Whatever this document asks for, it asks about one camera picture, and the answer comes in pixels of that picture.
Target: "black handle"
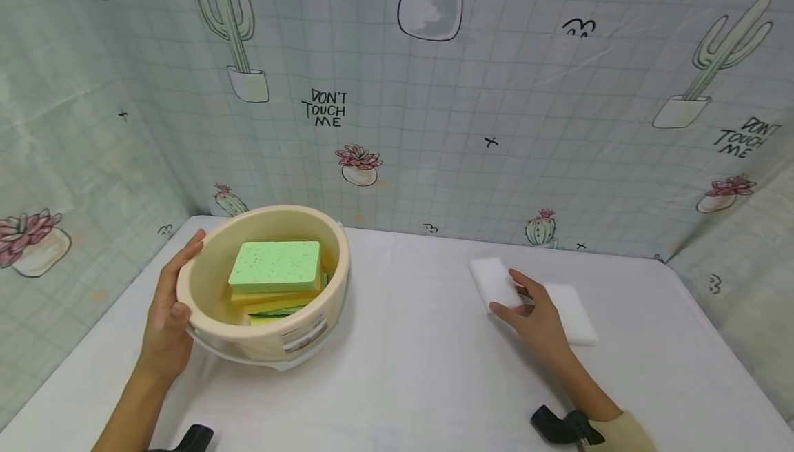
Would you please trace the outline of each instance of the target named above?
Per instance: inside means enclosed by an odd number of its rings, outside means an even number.
[[[182,441],[179,442],[179,445],[177,445],[175,449],[171,451],[156,449],[155,451],[148,452],[205,452],[207,447],[210,446],[213,435],[215,435],[215,432],[210,430],[210,428],[194,424],[188,428],[187,433],[185,433],[185,436],[182,437]]]

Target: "black clamp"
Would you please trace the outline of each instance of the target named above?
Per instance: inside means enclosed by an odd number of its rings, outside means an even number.
[[[542,405],[532,415],[531,422],[549,443],[584,442],[587,445],[600,445],[606,442],[604,436],[590,426],[590,421],[581,411],[571,411],[561,420],[551,409]]]

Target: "succulent illustration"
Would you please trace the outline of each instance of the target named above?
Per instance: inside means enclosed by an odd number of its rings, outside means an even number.
[[[253,10],[250,0],[237,0],[237,3],[240,4],[239,18],[235,17],[232,0],[215,0],[218,7],[217,18],[208,0],[198,0],[198,7],[210,30],[228,41],[235,69],[241,73],[250,73],[251,67],[243,49],[243,42],[253,36]]]
[[[380,154],[371,154],[361,145],[345,145],[345,150],[336,151],[339,156],[339,164],[342,166],[354,166],[362,171],[372,170],[383,164]]]
[[[557,223],[552,218],[554,214],[555,212],[551,209],[541,209],[538,212],[538,217],[531,219],[527,223],[524,233],[527,234],[529,243],[541,245],[554,239],[554,231],[557,229]]]
[[[748,196],[753,193],[751,188],[755,185],[754,181],[747,180],[743,175],[728,176],[724,181],[712,181],[711,189],[705,195],[709,197]]]
[[[18,218],[9,216],[1,219],[0,268],[14,264],[26,247],[40,243],[61,222],[61,218],[61,213],[51,216],[49,209],[45,208],[31,216],[23,212]]]
[[[749,31],[758,23],[771,2],[772,0],[756,1],[733,25],[719,45],[716,45],[714,40],[728,21],[727,15],[720,17],[711,26],[695,50],[693,64],[701,72],[695,78],[693,85],[684,93],[684,101],[698,100],[720,70],[736,66],[761,45],[769,30],[772,30],[772,22],[761,25],[752,36],[749,36]]]
[[[216,183],[215,188],[218,189],[218,193],[215,194],[215,202],[221,209],[229,213],[229,216],[241,215],[247,211],[245,203],[232,193],[228,185]]]

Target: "hand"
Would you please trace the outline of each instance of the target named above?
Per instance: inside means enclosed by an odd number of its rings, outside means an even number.
[[[179,269],[197,255],[207,235],[200,229],[173,259],[163,266],[154,292],[144,331],[141,356],[134,373],[171,385],[184,371],[193,338],[185,329],[190,308],[176,301],[176,278]]]
[[[510,270],[510,276],[513,281],[521,285],[516,287],[518,293],[531,297],[535,305],[523,305],[511,309],[498,302],[491,302],[493,313],[512,326],[529,351],[544,364],[553,367],[575,357],[568,339],[565,338],[560,313],[545,287],[515,269]]]

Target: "white tablecloth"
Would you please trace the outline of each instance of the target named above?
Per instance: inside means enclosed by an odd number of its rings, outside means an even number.
[[[134,364],[158,270],[191,218],[0,434],[2,451],[89,450]],[[485,316],[466,266],[501,257],[576,286],[600,337],[575,351],[661,451],[794,451],[794,435],[667,266],[552,249],[348,229],[340,325],[285,373],[195,349],[153,446],[198,422],[216,452],[550,451],[529,425],[558,390],[516,337]]]

